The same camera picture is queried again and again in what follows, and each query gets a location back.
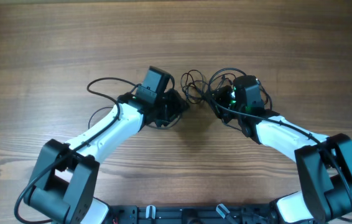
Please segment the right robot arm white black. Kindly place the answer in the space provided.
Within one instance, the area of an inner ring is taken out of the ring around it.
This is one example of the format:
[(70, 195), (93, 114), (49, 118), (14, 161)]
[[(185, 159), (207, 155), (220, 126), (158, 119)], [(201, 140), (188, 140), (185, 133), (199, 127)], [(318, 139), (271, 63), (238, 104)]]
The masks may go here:
[(237, 120), (247, 138), (271, 147), (295, 162), (300, 190), (271, 203), (277, 223), (352, 223), (352, 140), (341, 133), (317, 134), (288, 122), (266, 108), (271, 100), (251, 75), (236, 77), (206, 92), (215, 115), (228, 124)]

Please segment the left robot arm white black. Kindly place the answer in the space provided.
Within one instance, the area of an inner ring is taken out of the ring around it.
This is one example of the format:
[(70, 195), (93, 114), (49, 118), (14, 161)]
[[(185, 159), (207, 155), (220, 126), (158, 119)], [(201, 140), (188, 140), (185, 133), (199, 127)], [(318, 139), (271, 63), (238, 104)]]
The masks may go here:
[(167, 88), (174, 83), (171, 74), (149, 67), (142, 83), (110, 98), (111, 111), (87, 131), (65, 143), (45, 143), (16, 200), (16, 219), (26, 222), (19, 214), (24, 202), (46, 216), (44, 223), (117, 223), (111, 207), (94, 196), (100, 165), (144, 126), (168, 128), (180, 119), (188, 105), (174, 87)]

